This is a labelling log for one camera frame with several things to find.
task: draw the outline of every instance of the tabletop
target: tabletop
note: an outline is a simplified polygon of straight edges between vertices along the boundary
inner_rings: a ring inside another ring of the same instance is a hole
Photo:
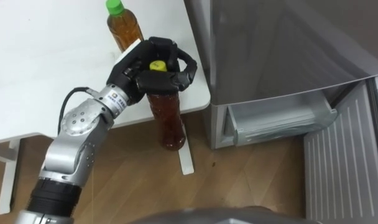
[[[136,15],[146,39],[172,39],[198,62],[193,84],[180,93],[181,112],[207,107],[210,92],[184,2],[123,3]],[[66,94],[78,86],[98,91],[105,86],[120,56],[107,17],[100,0],[0,0],[0,142],[39,134],[54,138]],[[66,111],[86,98],[75,94]],[[128,107],[114,128],[152,118],[145,97]]]

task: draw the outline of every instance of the table leg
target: table leg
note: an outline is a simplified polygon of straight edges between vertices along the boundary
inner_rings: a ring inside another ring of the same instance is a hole
[[[0,148],[0,161],[5,162],[4,178],[0,193],[0,215],[11,212],[12,191],[14,189],[16,163],[20,139],[9,142],[7,149]]]
[[[185,125],[183,125],[183,130],[185,132],[185,135],[187,136]],[[178,151],[178,153],[179,153],[179,160],[181,162],[182,174],[188,175],[188,174],[194,173],[195,169],[193,168],[193,162],[191,159],[188,136],[187,136],[187,140],[185,141],[185,144]]]

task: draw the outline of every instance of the refrigerator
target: refrigerator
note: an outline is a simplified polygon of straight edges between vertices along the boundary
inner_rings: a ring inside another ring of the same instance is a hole
[[[378,76],[378,0],[186,0],[211,91],[213,149],[314,132]]]

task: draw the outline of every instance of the plastic bottle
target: plastic bottle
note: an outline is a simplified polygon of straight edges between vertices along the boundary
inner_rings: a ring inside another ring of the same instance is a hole
[[[108,27],[121,52],[125,51],[135,40],[144,40],[137,18],[125,9],[120,0],[107,0],[109,11]]]
[[[167,71],[161,60],[150,64],[151,70]],[[177,151],[186,141],[179,108],[178,92],[171,95],[147,95],[153,116],[159,126],[160,144],[169,151]]]

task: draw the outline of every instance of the refrigerator drawer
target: refrigerator drawer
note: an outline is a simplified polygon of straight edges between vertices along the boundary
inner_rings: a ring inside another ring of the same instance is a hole
[[[228,106],[225,135],[237,146],[316,131],[337,116],[322,92]]]

